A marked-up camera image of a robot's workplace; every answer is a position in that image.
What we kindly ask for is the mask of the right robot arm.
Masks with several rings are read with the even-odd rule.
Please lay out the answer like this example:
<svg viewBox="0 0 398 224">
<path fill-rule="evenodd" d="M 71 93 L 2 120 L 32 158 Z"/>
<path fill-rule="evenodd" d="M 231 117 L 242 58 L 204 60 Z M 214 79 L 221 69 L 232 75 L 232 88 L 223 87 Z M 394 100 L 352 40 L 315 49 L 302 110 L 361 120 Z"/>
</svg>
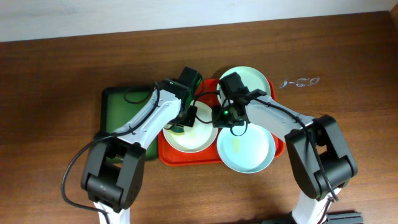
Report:
<svg viewBox="0 0 398 224">
<path fill-rule="evenodd" d="M 222 103 L 213 125 L 254 124 L 283 140 L 300 196 L 287 217 L 273 223 L 362 223 L 359 212 L 328 213 L 358 166 L 336 120 L 303 115 L 277 103 L 266 92 L 250 91 L 233 72 L 218 81 Z"/>
</svg>

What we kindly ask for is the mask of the white round plate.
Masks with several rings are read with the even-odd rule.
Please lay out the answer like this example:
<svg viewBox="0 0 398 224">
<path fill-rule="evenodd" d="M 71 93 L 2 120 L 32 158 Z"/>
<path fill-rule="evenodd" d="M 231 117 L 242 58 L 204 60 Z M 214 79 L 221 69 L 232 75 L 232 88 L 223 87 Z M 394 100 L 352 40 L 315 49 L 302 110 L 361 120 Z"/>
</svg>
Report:
<svg viewBox="0 0 398 224">
<path fill-rule="evenodd" d="M 184 153 L 195 153 L 209 147 L 218 135 L 218 128 L 205 124 L 195 118 L 192 127 L 184 126 L 182 134 L 163 129 L 166 141 L 176 150 Z"/>
</svg>

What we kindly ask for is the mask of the green yellow sponge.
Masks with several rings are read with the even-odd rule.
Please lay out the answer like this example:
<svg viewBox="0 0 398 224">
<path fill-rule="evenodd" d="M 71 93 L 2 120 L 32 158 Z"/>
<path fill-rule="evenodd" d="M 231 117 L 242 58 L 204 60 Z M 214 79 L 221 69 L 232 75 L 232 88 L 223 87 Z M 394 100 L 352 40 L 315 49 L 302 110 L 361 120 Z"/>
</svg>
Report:
<svg viewBox="0 0 398 224">
<path fill-rule="evenodd" d="M 169 128 L 169 131 L 170 131 L 172 134 L 175 134 L 175 135 L 183 135 L 183 134 L 185 133 L 184 127 L 183 127 L 183 126 L 179 126 L 179 125 L 172 125 L 172 126 Z"/>
</svg>

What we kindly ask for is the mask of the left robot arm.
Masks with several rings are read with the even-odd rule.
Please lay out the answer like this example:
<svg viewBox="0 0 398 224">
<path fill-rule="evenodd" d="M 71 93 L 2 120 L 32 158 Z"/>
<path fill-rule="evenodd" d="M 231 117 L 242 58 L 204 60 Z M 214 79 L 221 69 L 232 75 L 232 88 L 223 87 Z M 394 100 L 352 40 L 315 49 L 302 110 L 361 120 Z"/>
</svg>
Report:
<svg viewBox="0 0 398 224">
<path fill-rule="evenodd" d="M 185 67 L 178 79 L 156 83 L 133 118 L 111 133 L 97 134 L 85 146 L 81 187 L 101 223 L 129 223 L 127 210 L 142 186 L 147 148 L 165 127 L 193 126 L 196 111 L 191 103 L 201 86 L 200 72 Z"/>
</svg>

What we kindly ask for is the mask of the light blue round plate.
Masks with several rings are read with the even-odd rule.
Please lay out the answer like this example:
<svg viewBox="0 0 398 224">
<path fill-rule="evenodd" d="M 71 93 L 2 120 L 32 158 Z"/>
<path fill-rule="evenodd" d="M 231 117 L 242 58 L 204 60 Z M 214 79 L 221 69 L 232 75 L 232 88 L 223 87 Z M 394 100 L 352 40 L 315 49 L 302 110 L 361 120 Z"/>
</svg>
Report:
<svg viewBox="0 0 398 224">
<path fill-rule="evenodd" d="M 253 174 L 268 167 L 276 153 L 272 134 L 255 124 L 223 128 L 216 143 L 218 154 L 230 169 Z"/>
</svg>

